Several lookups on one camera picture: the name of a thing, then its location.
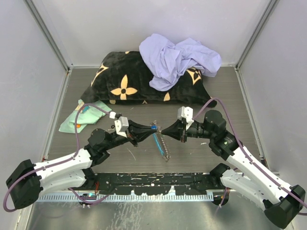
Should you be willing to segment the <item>blue tagged key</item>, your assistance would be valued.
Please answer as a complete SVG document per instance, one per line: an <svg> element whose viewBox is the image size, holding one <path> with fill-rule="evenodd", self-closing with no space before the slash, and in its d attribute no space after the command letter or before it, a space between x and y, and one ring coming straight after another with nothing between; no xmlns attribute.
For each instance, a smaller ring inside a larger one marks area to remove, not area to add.
<svg viewBox="0 0 307 230"><path fill-rule="evenodd" d="M156 121L150 123L151 129L159 130L160 127Z"/></svg>

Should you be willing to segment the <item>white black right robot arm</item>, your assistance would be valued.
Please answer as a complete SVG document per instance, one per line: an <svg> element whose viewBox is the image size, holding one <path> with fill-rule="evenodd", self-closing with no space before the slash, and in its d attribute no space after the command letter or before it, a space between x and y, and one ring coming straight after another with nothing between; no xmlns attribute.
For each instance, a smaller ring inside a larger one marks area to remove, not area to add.
<svg viewBox="0 0 307 230"><path fill-rule="evenodd" d="M206 138L209 148L217 156L238 168L239 175L220 163L211 172L214 188L231 188L260 207L275 226L285 229L303 208L305 190L292 186L272 173L258 161L236 137L227 131L226 120L216 110L209 110L204 121L192 118L193 110L181 107L177 121L162 131L163 135L186 142L188 138Z"/></svg>

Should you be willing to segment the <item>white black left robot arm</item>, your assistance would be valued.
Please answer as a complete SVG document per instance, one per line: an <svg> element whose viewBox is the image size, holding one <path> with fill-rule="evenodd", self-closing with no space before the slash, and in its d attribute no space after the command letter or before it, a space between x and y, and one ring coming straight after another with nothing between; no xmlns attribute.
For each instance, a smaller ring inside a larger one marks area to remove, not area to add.
<svg viewBox="0 0 307 230"><path fill-rule="evenodd" d="M131 120L126 123L115 121L115 131L109 133L95 129L88 138L84 148L75 153L44 162L22 161L6 181L13 209L3 207L7 212L14 212L33 204L39 197L69 188L90 190L95 187L97 179L92 167L101 164L109 157L108 150L131 143L133 146L157 132L155 128L137 124Z"/></svg>

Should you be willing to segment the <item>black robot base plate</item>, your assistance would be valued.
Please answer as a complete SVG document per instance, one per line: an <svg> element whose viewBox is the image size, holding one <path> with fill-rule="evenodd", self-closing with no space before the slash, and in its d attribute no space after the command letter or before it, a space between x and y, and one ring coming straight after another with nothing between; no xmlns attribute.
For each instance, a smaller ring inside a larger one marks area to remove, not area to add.
<svg viewBox="0 0 307 230"><path fill-rule="evenodd" d="M174 188L175 195L205 195L209 190L224 190L217 177L202 172L184 173L98 173L74 190L98 189L101 194L166 195Z"/></svg>

